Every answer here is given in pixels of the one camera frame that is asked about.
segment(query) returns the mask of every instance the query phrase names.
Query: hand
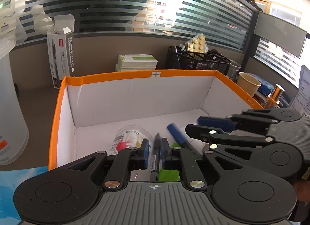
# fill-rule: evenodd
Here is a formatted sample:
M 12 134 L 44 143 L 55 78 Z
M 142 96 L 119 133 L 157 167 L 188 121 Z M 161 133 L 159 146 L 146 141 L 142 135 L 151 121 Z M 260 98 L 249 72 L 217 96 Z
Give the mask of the hand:
M 294 182 L 293 188 L 295 189 L 297 200 L 310 202 L 310 181 L 297 180 Z

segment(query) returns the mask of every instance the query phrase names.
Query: beige cup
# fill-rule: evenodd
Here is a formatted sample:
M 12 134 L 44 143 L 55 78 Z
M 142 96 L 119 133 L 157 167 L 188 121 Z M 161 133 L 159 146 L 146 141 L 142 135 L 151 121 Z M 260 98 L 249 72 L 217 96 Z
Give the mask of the beige cup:
M 258 88 L 261 86 L 261 83 L 253 76 L 250 76 L 247 73 L 240 72 L 237 85 L 245 92 L 247 92 L 250 96 L 253 96 L 258 90 Z

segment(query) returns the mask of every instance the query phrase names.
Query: blue mat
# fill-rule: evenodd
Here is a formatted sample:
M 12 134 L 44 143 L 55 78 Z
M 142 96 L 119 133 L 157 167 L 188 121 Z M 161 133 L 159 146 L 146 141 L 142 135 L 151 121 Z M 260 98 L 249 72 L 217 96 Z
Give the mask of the blue mat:
M 0 224 L 17 225 L 21 219 L 13 204 L 15 189 L 23 181 L 47 172 L 47 166 L 16 171 L 0 171 Z

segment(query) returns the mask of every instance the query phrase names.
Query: black mesh organizer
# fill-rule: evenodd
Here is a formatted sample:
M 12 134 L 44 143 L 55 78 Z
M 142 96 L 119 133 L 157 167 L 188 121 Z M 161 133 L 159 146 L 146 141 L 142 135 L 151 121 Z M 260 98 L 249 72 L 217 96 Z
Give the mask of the black mesh organizer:
M 177 51 L 174 52 L 173 47 L 168 48 L 165 69 L 218 70 L 227 75 L 231 62 L 222 55 L 186 52 L 181 51 L 180 47 Z

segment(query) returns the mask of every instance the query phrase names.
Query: orange label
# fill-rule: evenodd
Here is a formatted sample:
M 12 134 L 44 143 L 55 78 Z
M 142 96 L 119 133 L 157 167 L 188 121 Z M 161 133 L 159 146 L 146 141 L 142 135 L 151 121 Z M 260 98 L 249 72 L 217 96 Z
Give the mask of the orange label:
M 0 150 L 3 149 L 5 146 L 7 146 L 7 142 L 5 140 L 0 142 Z

